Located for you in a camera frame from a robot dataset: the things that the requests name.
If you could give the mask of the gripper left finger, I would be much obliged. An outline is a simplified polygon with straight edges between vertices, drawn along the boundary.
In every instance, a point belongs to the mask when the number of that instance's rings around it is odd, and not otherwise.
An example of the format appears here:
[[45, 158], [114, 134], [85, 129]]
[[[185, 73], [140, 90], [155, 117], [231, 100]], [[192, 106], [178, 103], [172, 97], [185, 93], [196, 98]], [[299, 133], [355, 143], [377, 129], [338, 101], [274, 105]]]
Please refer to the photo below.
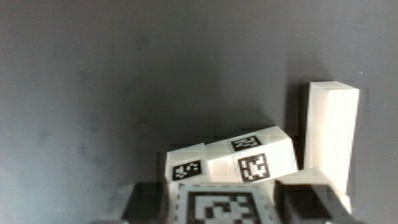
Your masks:
[[94, 224], [160, 224], [162, 202], [160, 182], [119, 185]]

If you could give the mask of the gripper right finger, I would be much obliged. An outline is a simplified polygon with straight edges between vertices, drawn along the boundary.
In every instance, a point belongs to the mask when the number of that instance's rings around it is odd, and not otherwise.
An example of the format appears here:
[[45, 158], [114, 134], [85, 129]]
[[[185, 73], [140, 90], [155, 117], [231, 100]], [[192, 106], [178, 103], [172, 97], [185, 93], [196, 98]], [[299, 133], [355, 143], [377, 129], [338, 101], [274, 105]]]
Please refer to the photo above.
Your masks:
[[283, 224], [355, 224], [347, 197], [320, 176], [276, 180], [276, 209]]

